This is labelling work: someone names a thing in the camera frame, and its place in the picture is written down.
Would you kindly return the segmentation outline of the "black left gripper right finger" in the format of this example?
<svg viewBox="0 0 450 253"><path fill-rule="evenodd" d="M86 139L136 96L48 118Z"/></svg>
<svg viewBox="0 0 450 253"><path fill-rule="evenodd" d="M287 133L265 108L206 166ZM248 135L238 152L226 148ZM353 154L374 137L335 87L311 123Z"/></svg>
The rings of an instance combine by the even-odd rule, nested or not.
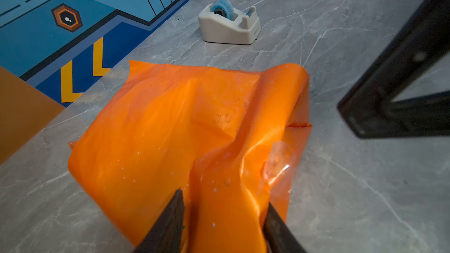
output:
<svg viewBox="0 0 450 253"><path fill-rule="evenodd" d="M271 203L268 206L263 233L270 253L307 253Z"/></svg>

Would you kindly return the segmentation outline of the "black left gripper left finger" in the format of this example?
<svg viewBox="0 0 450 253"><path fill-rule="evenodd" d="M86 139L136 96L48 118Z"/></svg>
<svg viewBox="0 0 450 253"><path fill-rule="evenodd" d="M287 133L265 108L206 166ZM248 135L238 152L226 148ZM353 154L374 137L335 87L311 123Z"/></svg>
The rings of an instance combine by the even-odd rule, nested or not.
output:
<svg viewBox="0 0 450 253"><path fill-rule="evenodd" d="M184 229L183 192L175 191L169 203L157 218L134 253L180 253Z"/></svg>

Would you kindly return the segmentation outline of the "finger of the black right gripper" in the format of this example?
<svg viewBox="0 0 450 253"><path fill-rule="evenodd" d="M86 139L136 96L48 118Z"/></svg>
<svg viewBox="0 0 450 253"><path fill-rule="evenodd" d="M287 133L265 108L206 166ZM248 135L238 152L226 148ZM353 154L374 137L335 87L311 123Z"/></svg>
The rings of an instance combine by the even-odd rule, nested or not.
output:
<svg viewBox="0 0 450 253"><path fill-rule="evenodd" d="M424 0L337 105L357 137L450 134L450 93L394 98L450 51L450 0Z"/></svg>

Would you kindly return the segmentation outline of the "clear adhesive tape strip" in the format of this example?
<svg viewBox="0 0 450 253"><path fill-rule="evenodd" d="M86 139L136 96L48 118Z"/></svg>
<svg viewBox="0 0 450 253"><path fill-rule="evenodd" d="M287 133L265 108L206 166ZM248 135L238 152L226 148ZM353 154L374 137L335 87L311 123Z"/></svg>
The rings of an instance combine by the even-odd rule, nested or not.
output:
<svg viewBox="0 0 450 253"><path fill-rule="evenodd" d="M276 142L262 170L262 183L269 188L285 186L292 182L298 165L298 152L284 141Z"/></svg>

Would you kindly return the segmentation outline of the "yellow wrapping paper sheet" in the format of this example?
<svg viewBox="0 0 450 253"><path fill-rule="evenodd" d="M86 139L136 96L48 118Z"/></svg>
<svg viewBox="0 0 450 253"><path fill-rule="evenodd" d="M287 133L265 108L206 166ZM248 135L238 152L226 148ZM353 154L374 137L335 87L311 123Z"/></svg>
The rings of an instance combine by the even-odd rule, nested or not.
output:
<svg viewBox="0 0 450 253"><path fill-rule="evenodd" d="M134 249L180 189L181 253L268 253L269 203L286 222L293 180L271 189L262 169L278 141L299 164L311 130L309 74L298 64L237 71L132 61L68 168Z"/></svg>

